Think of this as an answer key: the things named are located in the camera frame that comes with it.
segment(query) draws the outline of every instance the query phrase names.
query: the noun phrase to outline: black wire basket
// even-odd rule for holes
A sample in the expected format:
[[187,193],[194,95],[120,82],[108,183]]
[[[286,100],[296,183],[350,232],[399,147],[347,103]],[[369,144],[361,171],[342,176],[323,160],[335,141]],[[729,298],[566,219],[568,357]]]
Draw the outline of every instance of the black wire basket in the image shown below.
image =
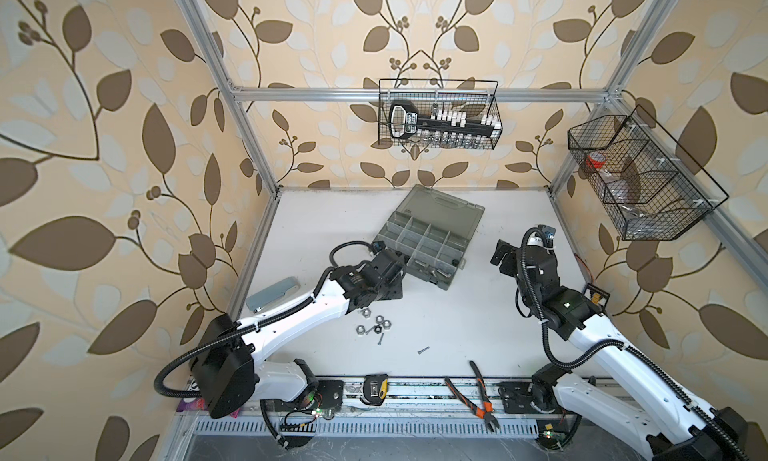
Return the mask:
[[[668,156],[649,131],[673,140]],[[723,187],[642,106],[568,130],[568,149],[625,241],[672,241],[728,199]],[[716,195],[697,186],[707,184]]]
[[379,80],[379,142],[494,149],[504,130],[498,82]]

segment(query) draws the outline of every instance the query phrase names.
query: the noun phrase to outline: diagonal cutters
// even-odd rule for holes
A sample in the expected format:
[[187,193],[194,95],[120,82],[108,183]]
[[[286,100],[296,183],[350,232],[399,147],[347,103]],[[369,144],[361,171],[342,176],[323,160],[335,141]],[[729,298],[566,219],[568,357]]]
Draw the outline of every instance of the diagonal cutters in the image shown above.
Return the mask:
[[480,370],[478,369],[477,364],[475,364],[475,361],[469,361],[469,366],[472,367],[472,371],[475,373],[475,378],[477,378],[478,381],[478,389],[480,390],[480,399],[483,403],[483,409],[478,408],[477,405],[467,399],[466,396],[459,393],[458,389],[456,389],[449,378],[445,378],[446,386],[448,386],[448,389],[450,389],[453,395],[456,396],[456,399],[466,404],[467,407],[472,410],[476,417],[485,421],[485,428],[488,431],[494,433],[494,428],[495,430],[500,430],[501,427],[498,424],[498,419],[492,414],[493,406],[491,405],[491,400],[488,398],[488,393],[485,391],[485,381],[482,379],[482,375],[480,374]]

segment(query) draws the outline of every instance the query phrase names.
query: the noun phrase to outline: gray organizer box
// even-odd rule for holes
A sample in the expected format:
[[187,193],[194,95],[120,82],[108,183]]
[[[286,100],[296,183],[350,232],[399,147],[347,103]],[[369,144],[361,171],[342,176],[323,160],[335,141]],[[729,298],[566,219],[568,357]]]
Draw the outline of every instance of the gray organizer box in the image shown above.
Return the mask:
[[400,203],[375,241],[411,258],[406,272],[447,290],[475,234],[485,208],[416,185]]

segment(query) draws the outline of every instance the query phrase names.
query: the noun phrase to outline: floral wallpaper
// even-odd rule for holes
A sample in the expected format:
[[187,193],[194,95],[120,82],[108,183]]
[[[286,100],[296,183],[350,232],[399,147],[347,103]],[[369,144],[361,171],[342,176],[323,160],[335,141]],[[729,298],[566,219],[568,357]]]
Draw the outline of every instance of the floral wallpaper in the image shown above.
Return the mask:
[[[624,92],[725,187],[731,199],[720,209],[763,247],[767,8],[768,0],[680,0]],[[689,389],[741,413],[750,458],[768,459],[766,293],[704,223],[672,242],[619,241],[584,173],[558,200],[595,283],[611,293],[608,312],[621,331]]]
[[504,131],[490,150],[378,140],[370,104],[254,102],[246,109],[278,184],[303,188],[548,186],[568,151],[565,132],[588,114],[584,103],[501,103]]
[[0,0],[0,459],[159,450],[267,203],[197,53],[174,0]]
[[198,0],[241,86],[600,88],[650,0]]

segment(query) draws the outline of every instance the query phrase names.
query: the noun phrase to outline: white tabletop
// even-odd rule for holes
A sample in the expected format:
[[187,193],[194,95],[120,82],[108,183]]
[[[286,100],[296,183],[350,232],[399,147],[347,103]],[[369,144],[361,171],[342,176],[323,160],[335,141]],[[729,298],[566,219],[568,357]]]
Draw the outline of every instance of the white tabletop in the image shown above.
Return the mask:
[[[528,228],[546,224],[557,228],[555,252],[564,286],[584,286],[571,247],[562,232],[547,194],[542,191],[446,191],[485,206],[475,236],[466,251],[466,266],[447,291],[413,276],[403,280],[403,299],[377,301],[373,316],[352,312],[304,333],[274,353],[270,360],[305,360],[318,376],[471,376],[474,360],[486,377],[530,377],[547,362],[542,334],[534,318],[524,319],[514,307],[515,284],[490,261],[496,241],[519,246]],[[289,276],[315,286],[330,265],[328,253],[345,241],[372,241],[406,196],[403,191],[283,193],[264,252],[248,294]],[[368,259],[364,247],[345,247],[336,255],[341,264]],[[392,322],[382,345],[373,332],[358,336],[355,327],[371,327],[381,314]],[[249,315],[244,311],[241,316]],[[552,351],[563,361],[578,350],[550,333]],[[417,352],[429,346],[422,354]],[[607,376],[590,361],[576,372]]]

